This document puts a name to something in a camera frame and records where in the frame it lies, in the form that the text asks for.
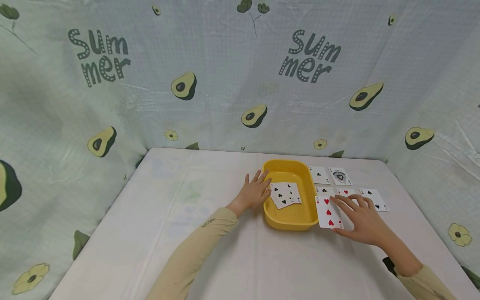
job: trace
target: fabric backdrop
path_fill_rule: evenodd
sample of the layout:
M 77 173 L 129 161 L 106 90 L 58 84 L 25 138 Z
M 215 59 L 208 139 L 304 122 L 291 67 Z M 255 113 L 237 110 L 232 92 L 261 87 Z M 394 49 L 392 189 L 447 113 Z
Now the fabric backdrop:
M 4 1 L 0 298 L 47 299 L 152 147 L 381 159 L 480 273 L 479 2 Z

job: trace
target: playing card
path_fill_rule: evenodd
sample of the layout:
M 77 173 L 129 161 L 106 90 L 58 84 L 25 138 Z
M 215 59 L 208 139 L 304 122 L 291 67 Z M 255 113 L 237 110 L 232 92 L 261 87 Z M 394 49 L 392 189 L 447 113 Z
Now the playing card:
M 324 167 L 309 166 L 310 173 L 312 174 L 313 183 L 317 184 L 330 184 L 327 171 Z
M 315 197 L 317 205 L 318 224 L 322 228 L 343 228 L 338 207 L 332 203 L 330 196 Z
M 294 204 L 286 182 L 271 183 L 270 189 L 272 190 L 270 197 L 278 209 Z
M 336 185 L 352 185 L 350 177 L 343 168 L 328 168 Z
M 358 194 L 354 189 L 346 189 L 346 188 L 343 188 L 343 189 L 337 188 L 336 193 L 345 197 Z M 355 202 L 357 205 L 359 204 L 357 199 L 352 199 L 352 201 Z
M 315 190 L 317 191 L 317 195 L 322 198 L 322 197 L 330 197 L 333 196 L 335 197 L 335 192 L 333 188 L 330 187 L 323 187 L 323 186 L 316 186 Z
M 300 192 L 298 186 L 294 182 L 287 182 L 289 196 L 288 198 L 293 198 L 293 202 L 296 204 L 301 204 Z
M 362 197 L 370 198 L 377 212 L 389 212 L 387 205 L 376 189 L 359 189 Z

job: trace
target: hand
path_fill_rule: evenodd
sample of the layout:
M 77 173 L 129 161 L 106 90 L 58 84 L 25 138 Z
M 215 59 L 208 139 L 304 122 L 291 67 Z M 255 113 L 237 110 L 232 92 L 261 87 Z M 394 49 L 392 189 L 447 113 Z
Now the hand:
M 396 239 L 396 234 L 380 218 L 371 199 L 360 195 L 351 195 L 348 198 L 337 195 L 330 197 L 330 200 L 343 210 L 355 226 L 352 231 L 334 228 L 333 231 L 338 235 L 380 248 Z
M 258 170 L 251 182 L 249 182 L 249 175 L 247 174 L 245 176 L 245 183 L 238 196 L 226 206 L 226 208 L 231 210 L 237 217 L 247 209 L 263 204 L 270 196 L 272 190 L 265 189 L 270 186 L 272 179 L 269 178 L 264 182 L 268 170 L 260 176 L 261 173 L 262 171 Z

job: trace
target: yellow plastic tray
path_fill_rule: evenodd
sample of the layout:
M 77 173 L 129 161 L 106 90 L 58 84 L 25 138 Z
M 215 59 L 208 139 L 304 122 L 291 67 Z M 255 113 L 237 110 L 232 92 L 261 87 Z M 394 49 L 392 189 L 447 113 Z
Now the yellow plastic tray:
M 301 204 L 292 204 L 277 209 L 271 197 L 264 203 L 265 219 L 271 227 L 279 230 L 305 231 L 318 223 L 315 206 L 315 186 L 306 165 L 295 160 L 273 159 L 264 163 L 264 171 L 272 182 L 295 182 Z

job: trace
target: long sleeve shirt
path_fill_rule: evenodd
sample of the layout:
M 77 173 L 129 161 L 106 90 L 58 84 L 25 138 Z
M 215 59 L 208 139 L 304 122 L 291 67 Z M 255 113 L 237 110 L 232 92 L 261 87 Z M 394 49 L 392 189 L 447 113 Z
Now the long sleeve shirt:
M 220 238 L 238 223 L 233 212 L 219 208 L 170 256 L 146 300 L 184 300 L 190 286 Z M 417 300 L 456 300 L 426 265 L 414 276 L 397 278 Z

